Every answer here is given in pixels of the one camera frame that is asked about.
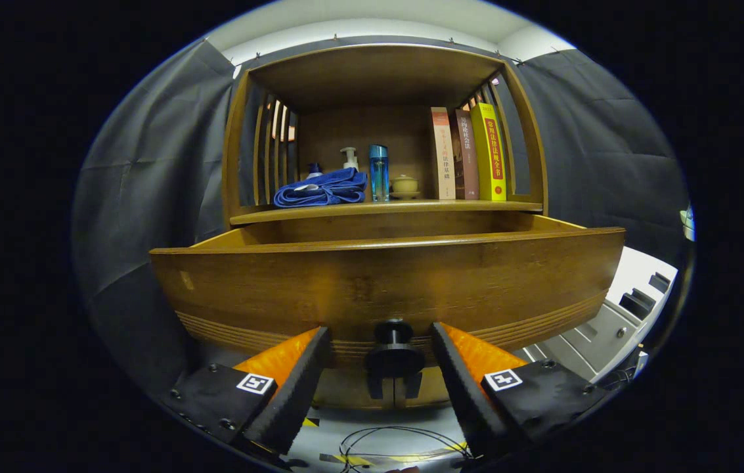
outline small ceramic bowl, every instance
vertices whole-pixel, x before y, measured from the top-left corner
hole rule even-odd
[[[419,189],[419,180],[414,177],[401,174],[401,176],[392,179],[393,192],[416,192]]]

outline wooden cabinet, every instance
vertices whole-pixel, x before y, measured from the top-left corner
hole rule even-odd
[[[458,108],[471,100],[499,105],[494,78],[509,87],[521,118],[531,193],[515,194],[511,177],[505,202],[432,200],[429,107]],[[318,400],[380,407],[363,396],[340,401],[333,383],[351,378],[339,372],[362,378],[380,321],[408,321],[432,370],[427,330],[434,321],[514,350],[599,311],[624,231],[546,216],[535,116],[505,62],[437,47],[365,45],[279,60],[243,71],[239,80],[223,164],[229,231],[191,248],[150,252],[191,335],[255,354],[304,330],[330,327],[333,371],[323,375]],[[243,132],[252,128],[244,126],[248,108],[252,134]],[[291,134],[281,132],[287,116],[295,119],[297,156],[288,152]],[[514,176],[502,107],[498,119]],[[357,147],[361,171],[368,171],[370,143],[390,146],[390,174],[420,179],[423,200],[272,206],[272,193],[298,180],[306,162],[320,162],[325,171],[341,168],[343,146]],[[408,405],[444,401],[437,374],[428,372],[434,386],[423,386],[420,392],[428,394]]]

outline ceiling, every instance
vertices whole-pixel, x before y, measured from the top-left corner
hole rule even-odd
[[[433,24],[495,44],[531,25],[515,13],[481,0],[279,0],[228,21],[209,36],[222,51],[275,31],[349,18]]]

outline folded towel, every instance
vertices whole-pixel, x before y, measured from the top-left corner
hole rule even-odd
[[[362,202],[366,180],[366,173],[340,169],[282,187],[275,192],[273,203],[276,207],[314,207]]]

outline book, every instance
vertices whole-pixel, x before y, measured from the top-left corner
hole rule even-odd
[[[450,143],[453,144],[453,176],[456,198],[477,200],[479,198],[479,171],[477,153],[474,150],[474,130],[471,114],[465,110],[450,112]]]
[[[456,198],[456,181],[453,174],[453,144],[450,143],[450,122],[447,108],[431,107],[433,131],[433,189],[440,200]]]
[[[506,165],[494,107],[477,104],[471,108],[471,125],[477,151],[480,200],[506,200]]]

